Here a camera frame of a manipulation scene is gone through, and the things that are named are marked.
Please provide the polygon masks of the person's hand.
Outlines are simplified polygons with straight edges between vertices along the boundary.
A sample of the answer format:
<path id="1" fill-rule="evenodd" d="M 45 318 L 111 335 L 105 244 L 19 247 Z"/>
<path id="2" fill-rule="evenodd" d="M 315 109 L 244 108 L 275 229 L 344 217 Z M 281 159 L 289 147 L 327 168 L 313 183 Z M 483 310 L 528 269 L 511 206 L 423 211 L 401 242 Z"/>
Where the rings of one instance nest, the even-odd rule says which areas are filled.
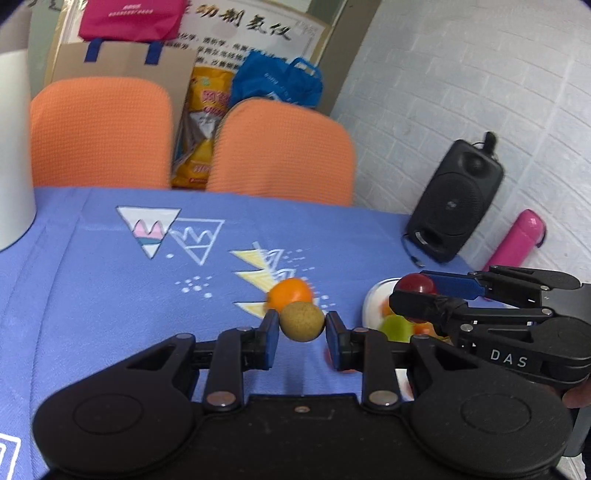
<path id="1" fill-rule="evenodd" d="M 581 409 L 591 405 L 591 380 L 567 391 L 562 398 L 569 409 Z"/>

